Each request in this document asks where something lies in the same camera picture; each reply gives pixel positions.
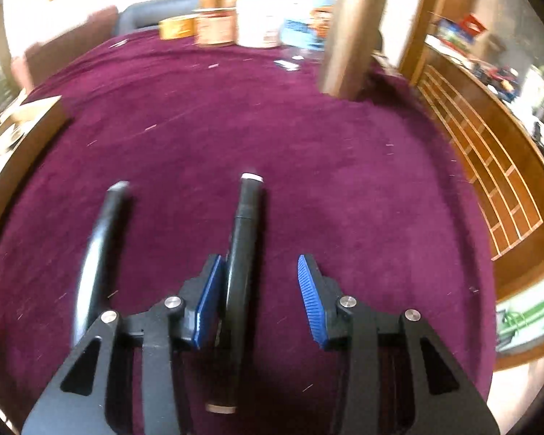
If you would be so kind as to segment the black leather sofa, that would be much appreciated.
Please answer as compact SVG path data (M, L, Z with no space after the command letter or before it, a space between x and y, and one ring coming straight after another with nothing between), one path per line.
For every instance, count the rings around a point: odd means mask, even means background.
M120 13L114 36L157 29L164 19L189 15L198 7L199 0L150 0L131 4Z

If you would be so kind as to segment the maroon table cloth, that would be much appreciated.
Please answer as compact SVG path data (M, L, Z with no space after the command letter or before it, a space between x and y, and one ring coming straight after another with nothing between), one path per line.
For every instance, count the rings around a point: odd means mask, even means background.
M69 122L0 231L24 434L486 434L489 244L404 80L133 33L40 83Z

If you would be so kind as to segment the black marker pen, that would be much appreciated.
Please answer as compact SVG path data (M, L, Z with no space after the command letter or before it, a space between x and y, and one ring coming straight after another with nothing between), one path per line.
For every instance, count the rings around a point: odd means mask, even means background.
M77 280L70 343L74 347L109 308L114 274L130 216L128 181L111 185L94 223Z
M238 407L263 187L263 177L257 174L244 172L240 176L239 201L225 264L214 383L206 403L209 413L233 414Z

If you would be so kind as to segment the white plastic tub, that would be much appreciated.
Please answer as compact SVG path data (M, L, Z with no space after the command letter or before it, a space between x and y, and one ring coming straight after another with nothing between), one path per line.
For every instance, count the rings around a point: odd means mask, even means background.
M236 0L236 44L269 49L280 45L283 23L278 0Z

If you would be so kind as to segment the orange labelled jar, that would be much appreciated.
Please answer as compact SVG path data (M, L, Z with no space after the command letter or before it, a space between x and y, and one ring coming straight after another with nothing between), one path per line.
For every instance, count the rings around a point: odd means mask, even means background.
M223 46L236 42L236 0L199 0L195 43Z

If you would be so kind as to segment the wooden cabinet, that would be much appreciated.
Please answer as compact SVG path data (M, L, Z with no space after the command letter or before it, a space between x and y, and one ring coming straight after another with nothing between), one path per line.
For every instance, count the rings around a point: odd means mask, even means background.
M544 355L544 4L390 0L386 53L461 161L489 230L499 368Z

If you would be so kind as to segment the steel thermos bottle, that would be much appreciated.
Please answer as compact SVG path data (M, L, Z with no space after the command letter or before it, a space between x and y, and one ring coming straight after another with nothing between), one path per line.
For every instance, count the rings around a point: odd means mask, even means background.
M346 100L363 91L379 40L387 0L336 0L328 29L318 90Z

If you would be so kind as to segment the yellow tape roll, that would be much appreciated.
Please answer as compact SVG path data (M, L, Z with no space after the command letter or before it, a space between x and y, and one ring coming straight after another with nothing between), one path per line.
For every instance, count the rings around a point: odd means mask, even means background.
M173 16L161 20L158 25L161 40L181 40L195 36L196 17L194 15Z

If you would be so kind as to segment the blue labelled snack jar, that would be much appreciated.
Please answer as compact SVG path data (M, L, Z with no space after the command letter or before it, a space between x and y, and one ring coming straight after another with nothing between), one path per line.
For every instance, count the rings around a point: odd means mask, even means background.
M323 51L333 20L335 0L300 4L291 9L280 29L283 45L309 51Z

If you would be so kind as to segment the cardboard tray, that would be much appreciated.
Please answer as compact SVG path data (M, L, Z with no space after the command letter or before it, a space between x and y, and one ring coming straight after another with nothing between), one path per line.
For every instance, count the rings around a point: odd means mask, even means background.
M26 174L67 116L61 96L22 104L0 123L0 221Z

